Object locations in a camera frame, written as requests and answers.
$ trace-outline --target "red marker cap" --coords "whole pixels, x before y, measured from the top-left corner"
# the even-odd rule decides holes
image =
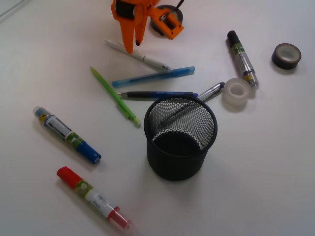
[[[82,180],[75,172],[69,169],[67,166],[60,168],[57,171],[57,175],[69,185],[70,188],[74,189],[78,182]]]

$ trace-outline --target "black mesh pencil cup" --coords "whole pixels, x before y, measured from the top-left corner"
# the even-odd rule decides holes
[[[218,125],[211,109],[197,98],[161,98],[144,118],[148,161],[160,177],[184,180],[196,174],[214,143]]]

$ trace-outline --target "brown tape roll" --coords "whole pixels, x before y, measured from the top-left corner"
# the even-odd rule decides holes
[[[284,70],[295,68],[301,58],[300,50],[289,43],[279,44],[271,56],[272,62]]]

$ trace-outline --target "marker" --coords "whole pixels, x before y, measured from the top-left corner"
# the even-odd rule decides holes
[[[102,157],[87,142],[85,142],[79,135],[73,132],[55,115],[42,107],[35,107],[34,115],[44,124],[46,128],[54,132],[61,140],[69,144],[78,153],[82,154],[93,164],[99,161]]]
[[[235,62],[239,71],[242,73],[243,79],[250,84],[251,87],[259,86],[259,82],[256,77],[256,72],[241,44],[235,31],[230,31],[227,34],[230,47],[235,56]]]
[[[117,80],[117,81],[113,81],[112,85],[117,88],[117,87],[122,87],[122,86],[135,85],[135,84],[143,83],[147,81],[177,78],[177,77],[181,77],[185,75],[192,75],[194,71],[195,71],[195,67],[191,66],[191,67],[186,67],[186,68],[164,71],[161,73],[156,73],[156,74],[151,74],[151,75],[134,77],[134,78],[125,79],[125,80]]]
[[[191,97],[197,97],[198,93],[195,92],[119,92],[121,97],[140,97],[140,98],[162,98],[170,95],[187,95]]]
[[[112,41],[112,40],[104,40],[104,42],[108,46],[110,46],[111,48],[116,49],[116,50],[118,50],[118,51],[120,51],[120,52],[122,52],[128,56],[136,58],[136,59],[146,63],[147,65],[153,66],[153,67],[160,69],[160,70],[171,70],[171,68],[169,66],[165,65],[164,63],[162,63],[158,60],[155,60],[152,57],[144,56],[136,50],[134,50],[133,53],[129,54],[126,51],[126,48],[122,43],[119,43],[117,41]]]
[[[57,175],[74,192],[88,202],[91,208],[97,210],[111,225],[115,226],[124,235],[140,235],[132,222],[120,211],[120,207],[107,201],[107,198],[92,185],[79,177],[67,166],[60,168]]]
[[[104,88],[108,91],[108,93],[113,97],[116,101],[118,107],[123,112],[123,114],[133,121],[133,123],[137,126],[141,125],[140,120],[134,115],[134,113],[129,109],[129,107],[122,101],[122,99],[115,93],[115,91],[109,86],[109,84],[104,80],[104,78],[92,67],[90,67],[93,75],[97,78],[97,80],[104,86]]]

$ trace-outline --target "marker cap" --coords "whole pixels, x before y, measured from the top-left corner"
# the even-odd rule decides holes
[[[70,188],[74,189],[78,182],[82,180],[75,172],[69,169],[67,166],[60,168],[57,171],[57,175],[69,185]]]
[[[76,151],[86,157],[93,164],[99,161],[102,157],[97,151],[95,151],[87,142],[83,141],[78,145]]]

